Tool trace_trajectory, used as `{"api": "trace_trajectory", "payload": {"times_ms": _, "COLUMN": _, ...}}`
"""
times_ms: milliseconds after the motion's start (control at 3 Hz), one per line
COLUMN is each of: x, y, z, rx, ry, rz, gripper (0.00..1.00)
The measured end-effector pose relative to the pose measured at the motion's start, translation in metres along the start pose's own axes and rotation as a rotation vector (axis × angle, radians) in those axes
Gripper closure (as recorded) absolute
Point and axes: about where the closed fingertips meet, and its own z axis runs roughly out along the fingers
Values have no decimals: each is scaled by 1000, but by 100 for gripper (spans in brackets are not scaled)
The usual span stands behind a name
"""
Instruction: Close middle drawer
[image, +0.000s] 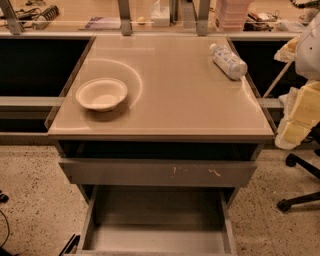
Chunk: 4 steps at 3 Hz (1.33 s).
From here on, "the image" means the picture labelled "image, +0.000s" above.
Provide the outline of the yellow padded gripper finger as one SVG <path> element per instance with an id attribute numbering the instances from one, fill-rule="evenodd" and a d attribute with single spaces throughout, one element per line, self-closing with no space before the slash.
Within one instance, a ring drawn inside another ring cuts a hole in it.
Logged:
<path id="1" fill-rule="evenodd" d="M 275 145 L 284 150 L 294 149 L 320 122 L 320 82 L 307 83 L 300 89 L 291 88 L 285 101 Z"/>

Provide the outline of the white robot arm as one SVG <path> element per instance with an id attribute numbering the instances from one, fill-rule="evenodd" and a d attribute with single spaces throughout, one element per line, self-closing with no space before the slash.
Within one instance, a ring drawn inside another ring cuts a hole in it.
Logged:
<path id="1" fill-rule="evenodd" d="M 275 145 L 291 150 L 300 145 L 320 122 L 320 14 L 300 35 L 295 52 L 296 73 L 308 82 L 300 89 L 291 88 L 286 98 Z"/>

